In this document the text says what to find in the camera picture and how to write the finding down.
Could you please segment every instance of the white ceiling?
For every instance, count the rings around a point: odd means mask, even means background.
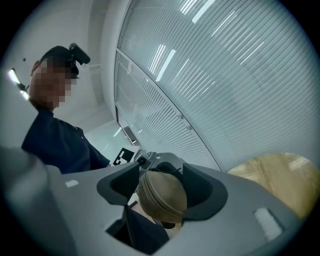
[[[21,26],[7,50],[3,67],[15,68],[22,83],[28,85],[30,71],[35,61],[46,51],[57,45],[68,48],[71,43],[77,43],[88,53],[91,62],[87,65],[77,65],[80,79],[77,85],[71,87],[71,96],[66,98],[66,102],[54,110],[54,115],[72,125],[85,126],[85,132],[95,128],[92,120],[89,122],[91,116],[96,116],[96,125],[115,119],[113,93],[115,56],[104,54],[101,57],[101,54],[106,48],[107,51],[115,53],[122,20],[129,2],[129,0],[48,0]],[[116,29],[113,29],[112,34],[108,30],[113,27]],[[105,34],[103,30],[107,30],[108,36],[102,39],[102,35]],[[102,68],[101,62],[105,58],[108,58],[109,65],[106,66],[106,61],[103,61]],[[106,74],[111,74],[112,78],[106,79]]]

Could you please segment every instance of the gray machine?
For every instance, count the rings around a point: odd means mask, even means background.
[[[31,237],[56,255],[143,255],[107,230],[123,218],[144,168],[177,170],[188,200],[180,233],[155,255],[274,255],[301,225],[257,183],[187,164],[171,153],[139,152],[133,163],[65,175],[21,149],[2,147],[0,154],[9,207]],[[255,217],[261,208],[281,227],[272,240]]]

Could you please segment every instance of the man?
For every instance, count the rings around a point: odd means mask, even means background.
[[[31,71],[29,101],[38,116],[28,131],[22,148],[53,165],[62,174],[105,168],[110,161],[85,138],[79,127],[54,118],[53,110],[64,102],[79,70],[71,52],[62,46],[50,49]]]

